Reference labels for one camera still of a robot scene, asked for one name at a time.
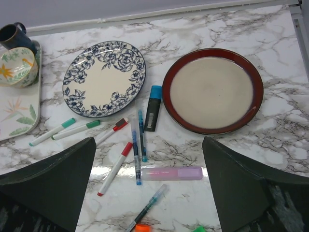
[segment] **teal marker cap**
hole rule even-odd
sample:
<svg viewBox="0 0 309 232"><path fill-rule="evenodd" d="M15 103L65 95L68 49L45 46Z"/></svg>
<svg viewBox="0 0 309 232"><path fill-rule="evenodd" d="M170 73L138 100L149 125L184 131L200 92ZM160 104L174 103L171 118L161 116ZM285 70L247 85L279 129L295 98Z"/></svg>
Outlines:
<svg viewBox="0 0 309 232"><path fill-rule="evenodd" d="M86 126L88 128L93 128L93 127L96 127L96 126L98 126L100 124L101 124L101 121L100 120L96 120L96 121L87 123Z"/></svg>
<svg viewBox="0 0 309 232"><path fill-rule="evenodd" d="M68 121L65 121L64 123L61 124L63 128L67 128L70 125L74 124L76 120L74 118L70 118Z"/></svg>
<svg viewBox="0 0 309 232"><path fill-rule="evenodd" d="M193 232L206 232L206 230L204 229L204 227L199 226Z"/></svg>

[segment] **black marker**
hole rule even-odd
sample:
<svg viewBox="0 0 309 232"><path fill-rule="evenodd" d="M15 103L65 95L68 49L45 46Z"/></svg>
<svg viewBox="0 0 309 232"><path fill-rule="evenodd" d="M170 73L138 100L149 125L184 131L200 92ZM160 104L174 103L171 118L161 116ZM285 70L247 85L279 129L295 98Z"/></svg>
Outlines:
<svg viewBox="0 0 309 232"><path fill-rule="evenodd" d="M162 98L162 86L152 86L145 119L145 131L154 132Z"/></svg>

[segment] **mug handle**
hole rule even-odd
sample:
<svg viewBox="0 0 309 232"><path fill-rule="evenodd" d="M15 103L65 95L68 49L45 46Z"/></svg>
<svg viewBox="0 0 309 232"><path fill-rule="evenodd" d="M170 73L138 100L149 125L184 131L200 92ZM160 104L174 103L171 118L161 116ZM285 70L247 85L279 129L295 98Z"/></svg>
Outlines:
<svg viewBox="0 0 309 232"><path fill-rule="evenodd" d="M26 27L24 26L24 24L22 23L19 23L19 22L16 22L16 23L13 23L15 26L17 26L18 28L20 28L22 30L23 33L27 33L26 31Z"/></svg>

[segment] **orange object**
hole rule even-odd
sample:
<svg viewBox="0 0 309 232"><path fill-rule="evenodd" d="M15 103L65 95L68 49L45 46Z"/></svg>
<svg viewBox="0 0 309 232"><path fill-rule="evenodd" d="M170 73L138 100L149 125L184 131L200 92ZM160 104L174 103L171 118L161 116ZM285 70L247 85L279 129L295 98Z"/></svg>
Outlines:
<svg viewBox="0 0 309 232"><path fill-rule="evenodd" d="M147 225L136 225L135 232L151 232L151 227Z"/></svg>

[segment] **brown-rimmed plate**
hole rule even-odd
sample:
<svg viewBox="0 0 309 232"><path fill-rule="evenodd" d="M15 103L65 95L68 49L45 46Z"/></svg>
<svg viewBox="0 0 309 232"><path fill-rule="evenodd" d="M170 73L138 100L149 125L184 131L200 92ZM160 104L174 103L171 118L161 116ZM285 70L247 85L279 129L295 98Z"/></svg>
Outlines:
<svg viewBox="0 0 309 232"><path fill-rule="evenodd" d="M263 100L257 69L241 55L219 48L191 52L176 61L162 86L171 117L200 134L224 134L246 125Z"/></svg>

